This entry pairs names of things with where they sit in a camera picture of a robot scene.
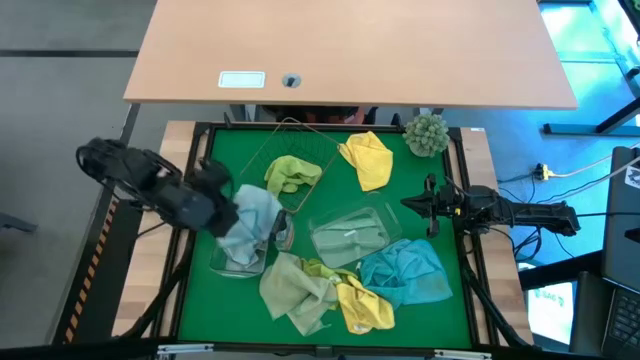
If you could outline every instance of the gray floor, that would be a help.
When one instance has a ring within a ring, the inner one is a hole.
[[[136,49],[153,4],[151,0],[0,0],[0,48]],[[588,11],[572,8],[560,15],[558,11],[544,7],[559,52],[575,57],[609,51]],[[119,134],[127,110],[122,94],[133,63],[133,59],[0,58],[0,211],[40,226],[33,235],[0,234],[0,347],[42,344],[56,320],[98,194],[97,184],[77,168],[74,151],[92,137]],[[632,99],[613,63],[566,62],[565,70],[580,103],[578,111],[448,109],[445,118],[453,126],[487,128],[499,178],[528,172],[538,162],[558,173],[571,171],[609,154],[615,145],[630,144],[631,140],[552,138],[540,133],[545,122],[600,122]],[[132,145],[157,150],[168,120],[221,121],[225,111],[225,106],[145,105]],[[395,111],[405,119],[411,113],[383,109],[379,116],[390,118]],[[535,199],[601,176],[609,166],[537,184]],[[531,192],[526,181],[506,187],[521,197]],[[603,211],[606,185],[572,198],[570,205],[579,213]],[[567,249],[576,255],[599,249],[603,221],[583,221],[578,236],[563,240]],[[513,233],[521,240],[527,231]],[[568,257],[553,237],[543,237],[536,260],[549,263]]]

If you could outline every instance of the light blue cloth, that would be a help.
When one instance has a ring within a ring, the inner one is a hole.
[[[362,285],[400,305],[423,304],[451,297],[438,255],[426,240],[397,241],[361,262]]]
[[[269,240],[282,205],[270,192],[252,185],[242,185],[233,202],[238,205],[238,221],[218,244],[233,261],[251,266],[258,261],[258,246]]]

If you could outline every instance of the wooden table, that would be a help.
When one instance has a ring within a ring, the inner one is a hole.
[[[223,71],[264,85],[220,87]],[[534,0],[158,0],[124,98],[577,107]]]
[[[165,132],[160,154],[181,169],[184,169],[187,163],[194,126],[195,122],[169,122]],[[461,129],[461,134],[470,182],[472,184],[497,187],[484,130],[463,128]],[[204,148],[199,149],[199,151],[202,154]],[[457,158],[456,148],[450,146],[449,151],[452,159],[451,167],[452,169],[457,169],[458,164],[455,160]],[[453,177],[456,182],[461,184],[459,172],[453,171]],[[159,221],[157,215],[145,213],[140,229],[147,229]],[[170,233],[171,228],[164,226],[141,237],[136,243],[113,328],[113,335],[119,335],[131,327],[135,319],[156,295],[167,256]],[[529,329],[510,241],[500,233],[491,232],[482,236],[482,247],[488,282],[494,302],[520,336],[532,343],[533,339]],[[473,257],[470,256],[469,259],[472,266],[475,266]],[[174,297],[172,296],[165,307],[166,311],[164,312],[161,334],[166,335],[169,333],[169,324],[174,308],[173,302]],[[480,342],[488,343],[489,336],[485,326],[484,312],[477,299],[474,301],[474,308]]]

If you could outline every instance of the white label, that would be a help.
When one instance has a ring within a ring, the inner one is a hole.
[[[264,71],[221,71],[218,86],[235,89],[262,89],[266,77]]]
[[[640,189],[640,169],[629,166],[627,168],[627,173],[624,175],[624,183],[633,186],[636,189]]]

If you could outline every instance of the yellow cloth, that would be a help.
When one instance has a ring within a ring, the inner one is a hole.
[[[391,329],[395,326],[391,304],[365,289],[352,276],[336,285],[347,330],[353,334],[366,334],[372,328]]]
[[[349,136],[340,144],[340,154],[356,168],[362,191],[381,188],[389,182],[393,153],[371,131]]]

